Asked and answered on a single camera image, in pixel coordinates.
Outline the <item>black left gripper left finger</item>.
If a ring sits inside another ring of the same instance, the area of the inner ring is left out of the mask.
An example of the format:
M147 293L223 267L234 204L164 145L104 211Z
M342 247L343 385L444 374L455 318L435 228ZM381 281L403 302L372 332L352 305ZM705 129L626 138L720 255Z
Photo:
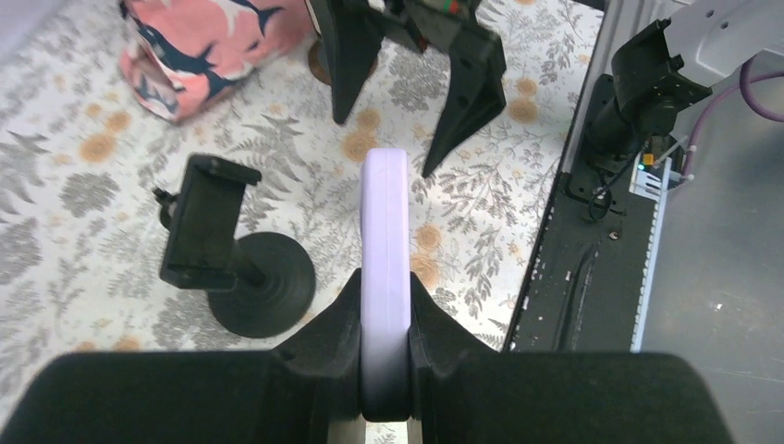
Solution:
M5 443L360 443L360 286L268 351L78 352L32 381Z

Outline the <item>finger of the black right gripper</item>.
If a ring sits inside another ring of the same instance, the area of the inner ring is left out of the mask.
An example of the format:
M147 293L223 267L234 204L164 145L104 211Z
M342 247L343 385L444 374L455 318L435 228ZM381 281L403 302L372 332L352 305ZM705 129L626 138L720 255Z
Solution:
M370 76L382 36L370 26L367 1L314 0L310 5L325 50L333 119L343 125Z
M460 31L448 48L450 79L422 176L430 177L449 154L505 108L506 58L492 31Z

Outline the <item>black phone stand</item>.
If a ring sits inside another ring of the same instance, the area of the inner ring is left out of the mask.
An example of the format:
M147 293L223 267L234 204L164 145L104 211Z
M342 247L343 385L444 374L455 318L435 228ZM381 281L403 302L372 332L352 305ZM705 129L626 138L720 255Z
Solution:
M214 319L252 339L294 327L316 290L312 259L296 240L277 232L235 236L245 190L261 179L254 168L193 154L178 193L153 191L168 231L160 279L204 291Z

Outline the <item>phone with lavender case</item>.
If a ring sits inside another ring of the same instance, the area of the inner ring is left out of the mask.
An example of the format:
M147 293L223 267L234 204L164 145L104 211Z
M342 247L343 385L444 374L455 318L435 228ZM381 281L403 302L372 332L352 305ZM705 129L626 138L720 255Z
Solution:
M410 415L408 166L374 148L361 167L361 410L376 423Z

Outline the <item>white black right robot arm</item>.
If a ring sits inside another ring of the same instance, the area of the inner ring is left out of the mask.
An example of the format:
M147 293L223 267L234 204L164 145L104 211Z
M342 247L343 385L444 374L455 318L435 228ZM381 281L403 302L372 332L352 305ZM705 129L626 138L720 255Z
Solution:
M420 54L446 54L447 100L423 165L430 176L466 139L498 116L506 98L501 38L477 19L475 1L310 1L324 48L332 114L344 123L370 75L383 40ZM656 19L613 55L614 93L590 125L595 147L626 156L646 136L669 134L679 112L708 97L761 51L783 42L779 1L696 1Z

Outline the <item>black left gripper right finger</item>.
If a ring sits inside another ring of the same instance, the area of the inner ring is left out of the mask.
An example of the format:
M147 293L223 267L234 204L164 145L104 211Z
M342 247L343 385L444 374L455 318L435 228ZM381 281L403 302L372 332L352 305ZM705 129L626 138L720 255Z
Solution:
M730 443L680 357L499 352L410 280L412 443Z

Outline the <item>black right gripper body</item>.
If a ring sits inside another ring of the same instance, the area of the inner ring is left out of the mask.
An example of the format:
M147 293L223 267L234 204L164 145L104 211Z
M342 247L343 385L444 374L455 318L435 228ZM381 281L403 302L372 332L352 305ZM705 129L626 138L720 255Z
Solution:
M478 1L385 1L367 9L367 28L414 53L432 48L449 56L482 56L484 30L476 18Z

